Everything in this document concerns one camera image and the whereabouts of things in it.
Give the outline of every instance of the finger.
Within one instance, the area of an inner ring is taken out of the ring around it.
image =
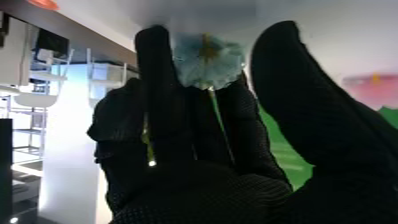
[[[293,22],[273,25],[257,39],[252,80],[263,108],[307,162],[327,170],[391,165],[391,141],[369,124],[378,115],[364,112],[321,71]]]
[[[247,87],[245,75],[231,86],[217,91],[220,115],[227,133],[236,169],[288,183],[270,153],[268,132],[259,118],[257,102]]]
[[[208,90],[186,88],[197,160],[231,166],[231,155]]]
[[[186,99],[172,64],[169,32],[156,26],[137,34],[138,69],[147,92],[149,137],[158,163],[193,159]]]
[[[106,200],[113,212],[140,188],[147,169],[147,146],[142,143],[145,96],[142,81],[129,79],[97,103],[89,136],[97,141],[96,162],[108,181]]]

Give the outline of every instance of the ceiling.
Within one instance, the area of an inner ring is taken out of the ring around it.
[[[252,47],[263,29],[295,20],[330,76],[398,74],[396,0],[57,0],[60,13],[133,50],[154,23],[211,32]]]

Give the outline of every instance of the white fluffy flower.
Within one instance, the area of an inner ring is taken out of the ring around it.
[[[179,36],[174,48],[177,78],[185,87],[215,90],[227,87],[241,74],[241,46],[209,35]]]

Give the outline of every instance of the gloved hand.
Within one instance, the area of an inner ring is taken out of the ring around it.
[[[209,92],[183,88],[177,82],[163,27],[137,34],[135,46],[142,79],[108,93],[89,130],[113,223],[153,219],[261,223],[277,214],[291,187],[270,153],[243,72],[215,92],[222,130]],[[140,139],[145,116],[154,168]]]
[[[330,80],[291,21],[261,34],[250,66],[261,106],[314,165],[282,223],[398,223],[398,131]]]

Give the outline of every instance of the white wall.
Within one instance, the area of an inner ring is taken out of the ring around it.
[[[60,224],[106,223],[106,183],[94,164],[96,144],[85,134],[92,121],[85,65],[69,67],[67,82],[48,114],[39,215]]]
[[[10,18],[9,35],[0,48],[0,84],[26,85],[34,27]]]

